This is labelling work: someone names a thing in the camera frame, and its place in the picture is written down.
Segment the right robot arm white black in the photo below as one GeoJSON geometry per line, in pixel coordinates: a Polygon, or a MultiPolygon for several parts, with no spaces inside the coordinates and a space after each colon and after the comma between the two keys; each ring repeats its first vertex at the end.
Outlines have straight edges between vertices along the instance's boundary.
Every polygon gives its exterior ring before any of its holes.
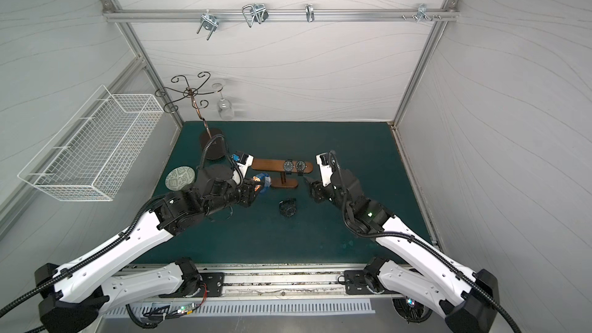
{"type": "Polygon", "coordinates": [[[405,260],[410,269],[377,257],[364,269],[373,294],[394,291],[441,316],[453,332],[489,332],[498,310],[494,275],[473,271],[419,237],[400,217],[365,196],[359,180],[341,168],[335,152],[319,154],[320,180],[309,180],[311,197],[329,201],[355,236],[375,241],[405,260]]]}

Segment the slim black analog watch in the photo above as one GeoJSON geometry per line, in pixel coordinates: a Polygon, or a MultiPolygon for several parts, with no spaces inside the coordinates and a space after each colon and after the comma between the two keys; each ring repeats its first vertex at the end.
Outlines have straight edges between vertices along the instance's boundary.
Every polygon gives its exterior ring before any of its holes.
{"type": "Polygon", "coordinates": [[[297,162],[294,164],[294,167],[295,167],[295,169],[296,169],[296,171],[297,171],[297,174],[298,174],[299,176],[303,176],[303,175],[304,175],[304,173],[305,173],[305,171],[306,171],[306,169],[307,169],[307,167],[308,167],[308,165],[307,165],[307,163],[306,163],[305,161],[303,161],[303,160],[298,160],[298,161],[297,161],[297,162]]]}
{"type": "Polygon", "coordinates": [[[293,160],[285,160],[283,163],[283,170],[286,174],[291,174],[294,172],[294,161],[293,160]]]}

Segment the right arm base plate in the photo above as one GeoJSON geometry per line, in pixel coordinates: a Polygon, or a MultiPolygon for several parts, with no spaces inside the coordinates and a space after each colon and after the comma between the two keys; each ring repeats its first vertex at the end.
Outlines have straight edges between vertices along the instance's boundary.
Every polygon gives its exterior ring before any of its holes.
{"type": "Polygon", "coordinates": [[[368,271],[346,270],[339,276],[338,282],[345,286],[348,295],[384,294],[385,288],[378,277],[368,271]]]}

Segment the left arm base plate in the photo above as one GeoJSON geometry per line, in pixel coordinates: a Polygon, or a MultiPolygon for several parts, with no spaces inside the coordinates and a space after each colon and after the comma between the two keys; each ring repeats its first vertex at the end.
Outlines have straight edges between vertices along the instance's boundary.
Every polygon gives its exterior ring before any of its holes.
{"type": "Polygon", "coordinates": [[[224,273],[208,272],[200,273],[200,279],[197,282],[189,284],[183,283],[182,286],[172,294],[159,294],[159,298],[202,298],[203,296],[220,297],[224,284],[224,273]]]}

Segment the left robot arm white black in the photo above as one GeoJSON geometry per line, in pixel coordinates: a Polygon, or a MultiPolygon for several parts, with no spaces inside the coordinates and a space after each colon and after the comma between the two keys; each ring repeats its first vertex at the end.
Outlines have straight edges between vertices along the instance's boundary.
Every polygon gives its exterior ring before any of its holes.
{"type": "Polygon", "coordinates": [[[48,332],[79,332],[109,310],[145,298],[202,293],[203,278],[188,257],[124,277],[117,272],[220,210],[251,206],[263,188],[246,177],[254,158],[238,153],[229,160],[227,166],[202,167],[194,183],[149,200],[128,228],[91,252],[64,265],[39,268],[35,282],[42,290],[39,318],[43,328],[48,332]]]}

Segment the wooden T-shaped watch stand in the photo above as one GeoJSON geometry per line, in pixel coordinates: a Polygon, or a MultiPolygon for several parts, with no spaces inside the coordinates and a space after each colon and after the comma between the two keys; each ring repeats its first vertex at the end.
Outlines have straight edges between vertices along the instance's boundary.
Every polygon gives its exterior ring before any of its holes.
{"type": "MultiPolygon", "coordinates": [[[[252,163],[251,168],[255,171],[264,171],[264,172],[275,172],[279,173],[280,177],[272,177],[271,178],[271,187],[277,189],[295,189],[298,187],[298,180],[294,178],[288,178],[288,174],[286,174],[283,170],[283,163],[285,160],[266,160],[266,159],[259,159],[254,158],[254,162],[252,163]]],[[[304,173],[310,174],[313,170],[313,163],[306,161],[308,167],[304,173]]],[[[294,172],[291,174],[297,174],[296,169],[294,168],[294,172]]]]}

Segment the blue translucent watch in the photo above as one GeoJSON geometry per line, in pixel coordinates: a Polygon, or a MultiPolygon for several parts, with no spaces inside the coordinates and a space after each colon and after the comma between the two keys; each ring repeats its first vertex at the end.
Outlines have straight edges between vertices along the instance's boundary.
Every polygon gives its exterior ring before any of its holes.
{"type": "Polygon", "coordinates": [[[260,173],[252,177],[255,183],[255,193],[264,194],[271,186],[271,177],[266,173],[260,173]]]}

